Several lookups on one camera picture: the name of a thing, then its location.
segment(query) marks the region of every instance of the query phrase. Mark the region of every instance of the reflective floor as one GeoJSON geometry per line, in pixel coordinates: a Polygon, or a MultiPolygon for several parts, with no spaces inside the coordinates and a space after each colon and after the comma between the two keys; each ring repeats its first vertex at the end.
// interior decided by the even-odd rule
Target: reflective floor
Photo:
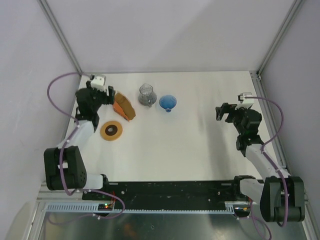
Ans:
{"type": "MultiPolygon", "coordinates": [[[[60,223],[81,215],[83,213],[51,213],[50,220],[60,223]]],[[[289,223],[284,229],[276,223],[268,225],[273,240],[307,239],[301,223],[289,223]]],[[[233,239],[261,240],[251,219],[237,220],[232,215],[131,213],[104,220],[87,216],[61,226],[52,225],[46,220],[39,238],[39,240],[233,239]]]]}

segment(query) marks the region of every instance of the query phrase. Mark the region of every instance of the blue bowl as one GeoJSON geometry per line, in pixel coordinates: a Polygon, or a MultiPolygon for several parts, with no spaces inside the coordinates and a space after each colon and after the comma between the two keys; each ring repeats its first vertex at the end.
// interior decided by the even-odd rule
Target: blue bowl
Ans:
{"type": "Polygon", "coordinates": [[[170,113],[171,109],[177,105],[177,99],[172,95],[165,95],[160,98],[159,104],[167,113],[170,113]]]}

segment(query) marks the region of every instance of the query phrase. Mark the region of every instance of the white wall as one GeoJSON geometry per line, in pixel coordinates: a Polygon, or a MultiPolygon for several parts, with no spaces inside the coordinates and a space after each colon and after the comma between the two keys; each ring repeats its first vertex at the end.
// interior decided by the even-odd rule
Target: white wall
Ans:
{"type": "Polygon", "coordinates": [[[320,1],[307,0],[262,74],[283,107],[281,133],[289,166],[304,183],[320,224],[320,1]]]}
{"type": "Polygon", "coordinates": [[[47,0],[84,72],[257,70],[294,0],[47,0]]]}
{"type": "MultiPolygon", "coordinates": [[[[61,140],[67,123],[47,100],[47,85],[74,69],[36,0],[0,1],[0,39],[0,239],[5,239],[30,201],[16,222],[28,219],[45,179],[43,152],[61,140]]],[[[67,111],[77,84],[71,77],[52,91],[67,111]]],[[[20,239],[19,230],[24,225],[11,239],[20,239]]]]}

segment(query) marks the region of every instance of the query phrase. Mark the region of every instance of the wooden coaster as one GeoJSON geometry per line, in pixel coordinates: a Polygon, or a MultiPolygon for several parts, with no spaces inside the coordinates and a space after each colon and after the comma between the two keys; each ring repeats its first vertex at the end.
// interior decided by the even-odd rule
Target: wooden coaster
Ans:
{"type": "Polygon", "coordinates": [[[118,121],[108,121],[100,129],[100,135],[104,140],[114,141],[122,134],[122,126],[118,121]]]}

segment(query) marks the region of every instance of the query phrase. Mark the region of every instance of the purple cable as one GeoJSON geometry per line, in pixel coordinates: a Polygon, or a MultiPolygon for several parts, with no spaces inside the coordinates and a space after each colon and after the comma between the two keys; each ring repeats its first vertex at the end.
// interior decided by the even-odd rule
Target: purple cable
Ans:
{"type": "MultiPolygon", "coordinates": [[[[65,74],[62,74],[60,76],[57,76],[55,79],[53,79],[49,85],[48,85],[48,88],[46,90],[46,95],[50,101],[50,103],[54,106],[55,109],[57,109],[60,113],[72,118],[75,122],[76,122],[76,127],[74,128],[74,130],[71,132],[71,134],[67,137],[66,141],[63,143],[62,145],[62,148],[60,150],[60,154],[59,154],[59,165],[60,165],[60,176],[61,176],[61,182],[62,182],[62,186],[63,186],[63,189],[65,191],[65,193],[69,196],[73,195],[75,192],[76,192],[76,189],[74,189],[72,192],[70,192],[68,190],[68,186],[67,186],[67,183],[66,183],[66,179],[65,179],[65,174],[64,174],[64,169],[62,167],[63,165],[63,154],[64,154],[64,150],[65,150],[65,147],[68,143],[68,141],[75,135],[75,133],[77,132],[77,130],[79,129],[79,121],[73,117],[71,114],[63,111],[62,109],[60,109],[51,99],[51,96],[50,96],[50,88],[52,86],[53,83],[55,83],[56,81],[58,81],[59,79],[62,79],[64,77],[67,77],[67,76],[70,76],[70,75],[79,75],[78,72],[69,72],[69,73],[65,73],[65,74]]],[[[110,193],[107,193],[107,192],[104,192],[104,191],[100,191],[100,190],[91,190],[91,189],[86,189],[85,191],[87,192],[95,192],[95,193],[99,193],[99,194],[103,194],[103,195],[106,195],[106,196],[109,196],[109,197],[112,197],[112,198],[115,198],[115,199],[118,199],[119,202],[122,204],[122,210],[121,212],[119,212],[118,214],[116,215],[113,215],[113,216],[98,216],[98,218],[102,218],[102,219],[113,219],[113,218],[116,218],[118,217],[120,214],[122,214],[125,209],[126,209],[126,206],[125,206],[125,203],[117,196],[113,195],[113,194],[110,194],[110,193]]],[[[51,224],[54,224],[54,225],[63,225],[63,224],[68,224],[68,223],[71,223],[77,219],[80,219],[80,218],[83,218],[83,217],[87,217],[87,216],[92,216],[92,214],[84,214],[84,215],[81,215],[77,218],[74,218],[70,221],[66,221],[66,222],[62,222],[62,223],[54,223],[52,222],[49,217],[48,217],[48,221],[51,223],[51,224]]]]}
{"type": "Polygon", "coordinates": [[[271,240],[271,239],[272,239],[272,235],[271,235],[271,230],[270,230],[270,228],[268,227],[268,225],[267,225],[265,222],[263,222],[260,218],[254,216],[253,201],[250,202],[250,211],[251,211],[251,217],[250,217],[250,218],[252,219],[253,225],[254,225],[256,231],[258,232],[258,234],[260,235],[260,237],[263,238],[264,240],[271,240]],[[268,230],[268,232],[269,232],[269,238],[266,238],[266,237],[264,236],[264,234],[260,231],[260,229],[259,229],[258,226],[257,226],[257,222],[256,222],[256,221],[258,221],[260,224],[262,224],[263,226],[265,226],[265,228],[266,228],[266,229],[268,230]]]}
{"type": "Polygon", "coordinates": [[[247,96],[245,97],[246,99],[260,99],[260,100],[265,100],[267,102],[270,102],[272,104],[274,104],[280,111],[281,114],[281,123],[280,123],[280,127],[278,129],[278,131],[275,133],[275,135],[269,140],[266,141],[262,147],[261,147],[261,152],[262,154],[265,156],[265,158],[269,161],[269,163],[273,166],[273,168],[275,169],[275,171],[278,173],[278,175],[280,176],[281,180],[282,180],[282,184],[283,184],[283,189],[284,189],[284,219],[283,219],[283,223],[280,224],[278,223],[278,225],[282,228],[284,228],[287,225],[287,221],[288,221],[288,212],[289,212],[289,195],[288,195],[288,187],[287,187],[287,183],[285,180],[284,175],[282,174],[282,172],[280,171],[280,169],[278,168],[278,166],[275,164],[275,162],[268,156],[268,154],[265,152],[265,146],[270,143],[271,141],[273,141],[278,135],[280,130],[282,129],[283,125],[284,125],[284,112],[282,111],[281,107],[274,101],[267,99],[265,97],[260,97],[260,96],[247,96]]]}

